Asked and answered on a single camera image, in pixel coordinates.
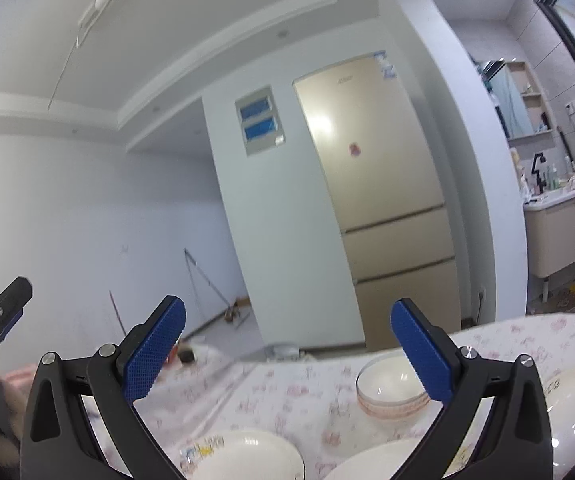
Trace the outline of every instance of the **refrigerator drawer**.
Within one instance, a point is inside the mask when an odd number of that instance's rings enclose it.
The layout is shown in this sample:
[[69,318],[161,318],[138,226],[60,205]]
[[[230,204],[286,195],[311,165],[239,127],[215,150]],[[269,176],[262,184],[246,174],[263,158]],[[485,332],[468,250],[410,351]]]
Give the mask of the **refrigerator drawer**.
[[411,298],[429,322],[447,333],[461,330],[461,307],[454,260],[391,278],[355,286],[369,351],[394,348],[398,340],[390,330],[392,304]]
[[413,269],[454,256],[444,207],[343,235],[343,243],[354,280]]

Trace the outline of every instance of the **gold refrigerator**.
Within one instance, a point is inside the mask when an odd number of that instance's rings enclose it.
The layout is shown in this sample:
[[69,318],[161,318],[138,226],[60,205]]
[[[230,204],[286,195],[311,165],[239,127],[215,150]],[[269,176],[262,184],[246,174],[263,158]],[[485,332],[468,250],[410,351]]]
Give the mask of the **gold refrigerator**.
[[460,330],[455,252],[434,161],[410,99],[376,56],[295,82],[318,151],[369,350],[392,348],[394,301]]

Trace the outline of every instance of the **white bowl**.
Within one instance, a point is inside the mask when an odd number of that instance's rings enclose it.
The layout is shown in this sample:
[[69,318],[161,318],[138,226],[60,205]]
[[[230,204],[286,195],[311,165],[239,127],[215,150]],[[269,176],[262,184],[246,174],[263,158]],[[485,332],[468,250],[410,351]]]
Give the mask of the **white bowl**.
[[359,406],[378,418],[401,418],[429,402],[421,380],[404,353],[368,362],[357,377]]
[[[382,446],[373,447],[346,460],[333,469],[325,480],[386,480],[403,465],[418,446],[419,438],[404,438]],[[465,467],[474,446],[461,447],[445,473],[456,473]]]
[[296,447],[267,431],[223,431],[180,450],[180,470],[188,480],[304,480],[305,464]]
[[575,368],[547,381],[543,392],[552,428],[554,480],[559,480],[575,464]]

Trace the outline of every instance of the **vanity leg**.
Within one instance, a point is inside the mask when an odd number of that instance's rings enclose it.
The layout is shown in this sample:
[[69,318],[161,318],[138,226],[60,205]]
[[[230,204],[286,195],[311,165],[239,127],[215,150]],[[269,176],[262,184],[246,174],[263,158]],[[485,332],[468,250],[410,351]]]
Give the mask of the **vanity leg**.
[[550,288],[550,277],[543,279],[543,299],[541,300],[542,303],[547,303],[547,293]]

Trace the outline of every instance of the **blue gripper pad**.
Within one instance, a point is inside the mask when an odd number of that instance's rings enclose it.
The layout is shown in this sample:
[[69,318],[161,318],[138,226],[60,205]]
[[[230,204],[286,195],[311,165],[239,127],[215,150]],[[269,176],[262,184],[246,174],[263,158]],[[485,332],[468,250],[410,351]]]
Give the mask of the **blue gripper pad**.
[[444,404],[452,398],[452,371],[429,334],[402,301],[392,306],[391,328],[419,376],[427,395]]
[[147,396],[174,343],[185,328],[185,304],[179,298],[168,298],[171,303],[123,367],[123,397],[129,403]]

